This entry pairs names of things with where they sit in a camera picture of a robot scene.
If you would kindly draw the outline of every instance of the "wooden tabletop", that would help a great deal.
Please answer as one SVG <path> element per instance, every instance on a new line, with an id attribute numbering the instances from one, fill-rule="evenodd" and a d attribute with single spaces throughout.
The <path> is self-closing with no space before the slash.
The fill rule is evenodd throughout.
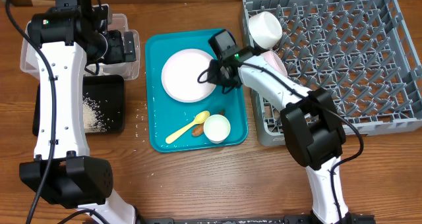
<path id="1" fill-rule="evenodd" d="M 421 0 L 399 0 L 422 55 Z M 156 34 L 227 28 L 241 41 L 241 3 L 114 5 L 140 34 L 142 48 Z M 22 27 L 45 8 L 13 9 Z M 24 223 L 34 193 L 18 175 L 32 161 L 32 117 L 38 81 L 19 69 L 22 37 L 0 9 L 0 223 Z M 245 89 L 249 135 L 238 146 L 161 154 L 149 143 L 144 55 L 140 76 L 126 83 L 126 129 L 88 136 L 91 155 L 113 167 L 114 189 L 145 217 L 175 219 L 283 217 L 309 213 L 312 195 L 305 169 L 286 147 L 260 145 L 249 90 Z M 365 138 L 359 159 L 341 167 L 344 198 L 353 213 L 375 214 L 377 223 L 422 222 L 422 131 Z M 344 157 L 358 149 L 347 138 Z M 41 200 L 34 223 L 56 223 L 73 210 Z M 77 217 L 77 223 L 85 220 Z"/>

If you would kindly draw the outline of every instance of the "spoon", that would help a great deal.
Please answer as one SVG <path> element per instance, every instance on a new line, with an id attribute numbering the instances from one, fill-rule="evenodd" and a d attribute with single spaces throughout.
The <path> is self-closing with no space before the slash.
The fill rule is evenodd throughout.
<path id="1" fill-rule="evenodd" d="M 202 123 L 205 123 L 205 120 L 209 118 L 210 112 L 209 111 L 203 111 L 195 116 L 195 119 L 188 125 L 184 126 L 183 128 L 180 128 L 176 132 L 174 132 L 172 135 L 168 136 L 166 138 L 166 143 L 170 144 L 176 139 L 178 139 L 182 134 L 184 134 L 186 131 L 188 131 L 190 128 L 192 128 L 194 125 L 200 125 Z"/>

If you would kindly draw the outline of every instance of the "dish rack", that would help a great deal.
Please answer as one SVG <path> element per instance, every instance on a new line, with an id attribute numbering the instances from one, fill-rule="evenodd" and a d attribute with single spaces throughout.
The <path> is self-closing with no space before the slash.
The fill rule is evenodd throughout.
<path id="1" fill-rule="evenodd" d="M 289 78 L 328 90 L 339 115 L 360 133 L 422 126 L 422 66 L 397 0 L 243 0 L 242 11 L 246 45 L 254 46 L 250 17 L 268 11 L 280 20 L 284 32 L 273 50 Z M 285 144 L 278 112 L 252 95 L 260 143 Z"/>

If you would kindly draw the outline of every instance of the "white plate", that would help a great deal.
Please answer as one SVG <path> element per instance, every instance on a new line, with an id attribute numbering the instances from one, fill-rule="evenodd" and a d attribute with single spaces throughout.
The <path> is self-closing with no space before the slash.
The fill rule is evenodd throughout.
<path id="1" fill-rule="evenodd" d="M 184 49 L 173 54 L 165 63 L 161 82 L 167 94 L 180 102 L 192 103 L 209 96 L 215 84 L 198 83 L 198 76 L 208 68 L 212 56 L 199 49 Z M 201 77 L 206 80 L 208 73 Z"/>

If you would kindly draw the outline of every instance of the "teal tray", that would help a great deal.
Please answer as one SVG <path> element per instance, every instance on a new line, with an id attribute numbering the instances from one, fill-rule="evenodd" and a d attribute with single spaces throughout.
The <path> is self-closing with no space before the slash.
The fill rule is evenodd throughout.
<path id="1" fill-rule="evenodd" d="M 242 88 L 223 95 L 222 87 L 216 89 L 207 98 L 195 103 L 182 103 L 167 95 L 161 83 L 161 73 L 166 61 L 182 49 L 200 49 L 216 58 L 208 40 L 221 29 L 196 30 L 151 37 L 145 45 L 146 92 L 148 99 L 148 124 L 150 143 L 159 152 L 180 152 L 203 148 L 217 148 L 242 143 L 248 135 L 245 100 Z M 192 129 L 184 133 L 172 144 L 166 144 L 166 138 L 190 123 L 195 115 L 208 110 L 212 115 L 226 111 L 230 122 L 230 135 L 221 144 L 211 143 L 205 135 L 192 136 Z"/>

